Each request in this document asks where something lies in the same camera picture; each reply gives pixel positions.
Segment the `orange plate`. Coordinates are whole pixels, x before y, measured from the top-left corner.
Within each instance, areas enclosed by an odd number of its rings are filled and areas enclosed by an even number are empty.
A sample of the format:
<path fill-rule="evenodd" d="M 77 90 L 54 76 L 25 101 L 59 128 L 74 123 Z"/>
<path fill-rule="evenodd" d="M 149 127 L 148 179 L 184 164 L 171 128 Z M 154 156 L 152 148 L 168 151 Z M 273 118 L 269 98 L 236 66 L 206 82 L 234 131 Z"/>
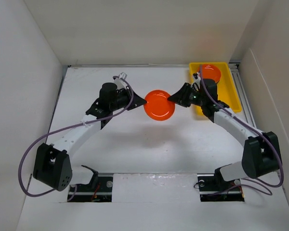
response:
<path fill-rule="evenodd" d="M 212 64 L 202 64 L 198 69 L 198 72 L 201 73 L 201 76 L 204 79 L 212 79 L 215 81 L 215 83 L 218 83 L 222 76 L 219 68 Z"/>
<path fill-rule="evenodd" d="M 168 100 L 170 95 L 163 90 L 153 90 L 145 96 L 144 111 L 153 120 L 165 121 L 172 117 L 175 103 Z"/>

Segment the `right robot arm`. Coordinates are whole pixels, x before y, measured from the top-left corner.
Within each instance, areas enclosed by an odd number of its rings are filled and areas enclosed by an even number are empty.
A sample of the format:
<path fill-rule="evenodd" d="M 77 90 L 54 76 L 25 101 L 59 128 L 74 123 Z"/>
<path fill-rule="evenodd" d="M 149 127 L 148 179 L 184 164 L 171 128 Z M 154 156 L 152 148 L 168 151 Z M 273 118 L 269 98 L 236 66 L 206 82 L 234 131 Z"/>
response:
<path fill-rule="evenodd" d="M 236 179 L 259 180 L 261 176 L 277 170 L 280 171 L 280 182 L 276 185 L 268 183 L 267 186 L 282 186 L 284 173 L 277 135 L 263 132 L 238 118 L 229 105 L 218 99 L 214 80 L 202 79 L 199 88 L 184 83 L 168 101 L 182 107 L 199 106 L 204 116 L 225 129 L 242 145 L 241 161 L 215 169 L 213 184 L 217 189 L 225 189 Z"/>

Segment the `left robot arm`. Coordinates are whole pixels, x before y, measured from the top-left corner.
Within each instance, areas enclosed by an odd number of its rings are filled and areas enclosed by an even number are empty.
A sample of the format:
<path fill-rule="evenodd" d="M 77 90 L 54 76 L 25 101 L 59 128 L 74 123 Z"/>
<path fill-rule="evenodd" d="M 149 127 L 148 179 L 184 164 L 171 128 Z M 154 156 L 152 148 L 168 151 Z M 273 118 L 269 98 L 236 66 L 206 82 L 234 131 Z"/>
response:
<path fill-rule="evenodd" d="M 115 77 L 104 83 L 99 97 L 85 112 L 79 124 L 71 126 L 62 138 L 37 148 L 33 177 L 62 191 L 72 182 L 72 156 L 94 134 L 102 130 L 115 116 L 147 103 L 128 85 L 127 81 Z"/>

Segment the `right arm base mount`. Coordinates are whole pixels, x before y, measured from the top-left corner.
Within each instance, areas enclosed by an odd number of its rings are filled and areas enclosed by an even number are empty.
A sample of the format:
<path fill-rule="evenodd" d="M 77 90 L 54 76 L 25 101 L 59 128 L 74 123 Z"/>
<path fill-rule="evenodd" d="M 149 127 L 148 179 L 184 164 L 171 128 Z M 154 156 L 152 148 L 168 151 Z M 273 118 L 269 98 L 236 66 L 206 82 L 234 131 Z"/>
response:
<path fill-rule="evenodd" d="M 235 186 L 233 181 L 218 181 L 214 174 L 197 174 L 197 182 L 194 188 L 199 190 L 201 202 L 244 202 L 244 195 L 240 187 L 235 187 L 229 191 L 229 188 Z"/>

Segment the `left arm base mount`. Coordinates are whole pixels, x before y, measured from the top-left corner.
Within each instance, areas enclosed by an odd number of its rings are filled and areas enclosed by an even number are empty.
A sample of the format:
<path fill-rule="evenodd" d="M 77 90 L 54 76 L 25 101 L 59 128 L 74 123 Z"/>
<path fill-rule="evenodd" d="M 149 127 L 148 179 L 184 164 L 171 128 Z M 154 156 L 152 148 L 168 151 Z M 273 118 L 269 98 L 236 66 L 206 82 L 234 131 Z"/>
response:
<path fill-rule="evenodd" d="M 99 174 L 98 183 L 94 188 L 89 184 L 77 184 L 77 188 L 69 187 L 67 202 L 75 203 L 110 203 L 112 202 L 114 174 Z"/>

